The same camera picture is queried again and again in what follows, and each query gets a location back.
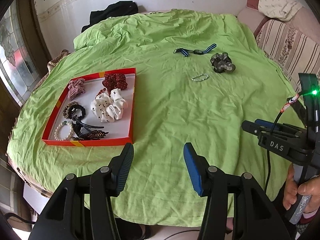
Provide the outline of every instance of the pink plaid scrunchie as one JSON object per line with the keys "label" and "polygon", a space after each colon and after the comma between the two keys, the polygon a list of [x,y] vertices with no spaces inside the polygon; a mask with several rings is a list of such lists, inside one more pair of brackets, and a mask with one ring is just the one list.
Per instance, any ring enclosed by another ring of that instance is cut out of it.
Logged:
{"label": "pink plaid scrunchie", "polygon": [[84,87],[84,78],[78,78],[75,80],[71,80],[68,85],[68,99],[72,100],[76,97],[77,94],[85,93]]}

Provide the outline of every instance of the white polka dot scrunchie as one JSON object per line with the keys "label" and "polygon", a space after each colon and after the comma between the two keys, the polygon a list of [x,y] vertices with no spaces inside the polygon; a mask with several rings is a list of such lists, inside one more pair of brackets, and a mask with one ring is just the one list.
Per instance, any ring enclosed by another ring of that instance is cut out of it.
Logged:
{"label": "white polka dot scrunchie", "polygon": [[124,109],[128,107],[119,88],[113,89],[110,96],[108,93],[97,95],[90,104],[91,110],[101,122],[114,122],[121,119]]}

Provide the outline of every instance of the floor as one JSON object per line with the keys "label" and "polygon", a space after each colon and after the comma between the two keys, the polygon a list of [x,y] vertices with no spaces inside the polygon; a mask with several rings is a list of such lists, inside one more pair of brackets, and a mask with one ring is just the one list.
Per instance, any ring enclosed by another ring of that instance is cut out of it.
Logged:
{"label": "floor", "polygon": [[[30,188],[27,184],[24,185],[23,190],[23,197],[27,202],[30,204],[30,206],[38,213],[40,214],[48,202],[48,198],[42,196],[40,193],[36,192],[32,188]],[[187,227],[170,227],[170,226],[159,226],[154,225],[151,226],[151,232],[152,237],[150,240],[164,240],[168,236],[171,236],[175,233],[186,231],[186,230],[199,230],[200,228],[187,228]],[[30,233],[24,232],[18,229],[14,229],[17,235],[22,240],[27,240],[29,238]],[[175,236],[170,237],[170,240],[196,240],[198,237],[199,232],[185,232],[180,233]],[[231,240],[232,234],[226,235],[225,240]]]}

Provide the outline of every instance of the yellow stripe on box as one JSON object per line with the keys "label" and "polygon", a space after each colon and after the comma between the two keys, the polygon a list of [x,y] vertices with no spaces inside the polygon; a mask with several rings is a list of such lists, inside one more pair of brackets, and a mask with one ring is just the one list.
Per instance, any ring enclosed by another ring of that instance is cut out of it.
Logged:
{"label": "yellow stripe on box", "polygon": [[56,107],[60,108],[60,106],[61,106],[61,102],[58,100],[58,102],[56,103]]}
{"label": "yellow stripe on box", "polygon": [[74,146],[84,147],[79,141],[70,141]]}

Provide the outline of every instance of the white cloth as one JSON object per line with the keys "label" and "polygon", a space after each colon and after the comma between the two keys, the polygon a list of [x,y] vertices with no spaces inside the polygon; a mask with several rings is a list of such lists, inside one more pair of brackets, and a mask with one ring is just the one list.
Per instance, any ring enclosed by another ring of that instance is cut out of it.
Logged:
{"label": "white cloth", "polygon": [[259,0],[258,10],[269,18],[290,21],[302,8],[296,0]]}
{"label": "white cloth", "polygon": [[124,109],[128,107],[119,88],[113,89],[110,96],[108,93],[97,95],[90,104],[91,110],[101,122],[114,122],[115,119],[121,119]]}

